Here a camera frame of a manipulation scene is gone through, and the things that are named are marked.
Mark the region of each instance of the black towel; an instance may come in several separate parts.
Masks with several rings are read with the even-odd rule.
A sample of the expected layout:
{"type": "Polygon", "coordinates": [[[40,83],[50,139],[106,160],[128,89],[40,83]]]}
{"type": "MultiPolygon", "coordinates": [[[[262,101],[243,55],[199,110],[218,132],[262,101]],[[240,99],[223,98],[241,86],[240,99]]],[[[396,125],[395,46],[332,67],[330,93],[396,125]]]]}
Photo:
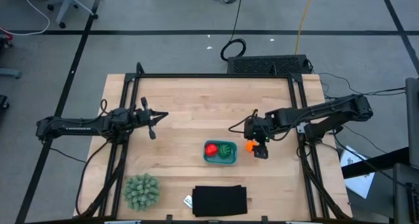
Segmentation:
{"type": "Polygon", "coordinates": [[[196,217],[246,214],[246,187],[197,186],[192,190],[192,213],[196,217]]]}

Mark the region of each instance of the yellow cable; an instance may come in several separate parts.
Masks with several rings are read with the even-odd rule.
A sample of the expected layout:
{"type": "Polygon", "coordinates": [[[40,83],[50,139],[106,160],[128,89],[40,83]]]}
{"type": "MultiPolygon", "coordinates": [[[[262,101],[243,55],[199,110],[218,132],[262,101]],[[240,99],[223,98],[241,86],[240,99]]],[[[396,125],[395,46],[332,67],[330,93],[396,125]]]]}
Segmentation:
{"type": "Polygon", "coordinates": [[[310,3],[311,2],[312,2],[312,0],[308,0],[307,5],[306,5],[306,9],[304,10],[304,14],[302,15],[302,18],[301,18],[301,23],[300,23],[299,33],[297,35],[297,44],[295,45],[294,55],[297,55],[297,53],[299,51],[299,47],[300,47],[300,33],[301,33],[301,29],[302,29],[302,23],[306,19],[306,14],[307,14],[307,11],[308,11],[308,7],[310,6],[310,3]]]}

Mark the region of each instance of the spiky green plant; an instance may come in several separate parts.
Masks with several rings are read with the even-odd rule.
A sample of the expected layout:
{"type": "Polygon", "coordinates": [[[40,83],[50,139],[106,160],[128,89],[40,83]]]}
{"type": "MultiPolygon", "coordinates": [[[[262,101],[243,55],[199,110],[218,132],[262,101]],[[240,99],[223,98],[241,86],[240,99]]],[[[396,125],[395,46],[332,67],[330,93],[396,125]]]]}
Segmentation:
{"type": "Polygon", "coordinates": [[[124,199],[128,207],[140,212],[146,211],[160,199],[160,187],[157,178],[149,174],[128,178],[124,188],[124,199]]]}

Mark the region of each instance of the wooden tabletop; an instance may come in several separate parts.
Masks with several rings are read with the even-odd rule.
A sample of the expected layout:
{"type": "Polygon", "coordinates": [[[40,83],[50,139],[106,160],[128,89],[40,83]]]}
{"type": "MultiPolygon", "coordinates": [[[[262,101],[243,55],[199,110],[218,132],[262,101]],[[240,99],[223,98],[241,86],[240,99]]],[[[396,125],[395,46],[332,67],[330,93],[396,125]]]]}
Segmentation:
{"type": "MultiPolygon", "coordinates": [[[[103,99],[108,109],[117,108],[124,75],[108,75],[103,99]]],[[[318,75],[303,75],[308,105],[324,102],[318,75]]],[[[300,103],[298,86],[295,84],[300,103]]],[[[267,215],[271,221],[310,220],[301,162],[296,156],[295,130],[282,141],[267,144],[269,159],[256,159],[245,149],[242,134],[231,133],[236,124],[253,109],[263,115],[273,109],[291,107],[286,79],[140,79],[137,105],[145,96],[149,107],[168,111],[169,115],[155,128],[157,139],[150,140],[148,128],[139,128],[130,137],[124,173],[128,177],[149,173],[160,180],[160,202],[146,212],[136,212],[121,200],[118,219],[174,220],[196,218],[183,199],[192,195],[196,185],[247,187],[247,214],[220,217],[221,220],[258,221],[267,215]],[[208,164],[202,158],[207,140],[233,141],[238,146],[238,160],[232,166],[208,164]]],[[[105,140],[94,137],[90,156],[105,140]]],[[[335,146],[332,136],[324,143],[335,146]]],[[[86,169],[79,206],[84,211],[103,186],[111,146],[98,153],[86,169]]],[[[337,152],[318,145],[323,183],[333,200],[352,216],[337,152]]],[[[318,193],[313,186],[317,214],[321,217],[318,193]]],[[[110,214],[114,191],[109,193],[107,214],[110,214]]]]}

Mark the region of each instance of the white cable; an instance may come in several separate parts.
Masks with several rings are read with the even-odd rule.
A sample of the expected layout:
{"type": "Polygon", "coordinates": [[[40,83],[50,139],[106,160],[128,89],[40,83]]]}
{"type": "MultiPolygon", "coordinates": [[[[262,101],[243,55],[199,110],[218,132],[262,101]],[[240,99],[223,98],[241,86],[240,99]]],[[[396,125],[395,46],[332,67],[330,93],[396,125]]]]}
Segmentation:
{"type": "Polygon", "coordinates": [[[42,14],[48,20],[48,24],[46,25],[45,29],[42,30],[42,31],[34,32],[34,33],[11,33],[9,31],[4,30],[3,28],[0,28],[1,31],[4,31],[5,33],[11,34],[11,35],[26,36],[26,35],[42,34],[42,33],[44,33],[49,28],[49,26],[50,26],[50,19],[45,14],[43,14],[41,11],[39,11],[39,9],[37,9],[37,7],[33,6],[32,3],[29,0],[26,0],[26,1],[32,6],[32,8],[34,8],[36,11],[39,12],[39,14],[42,14]]]}

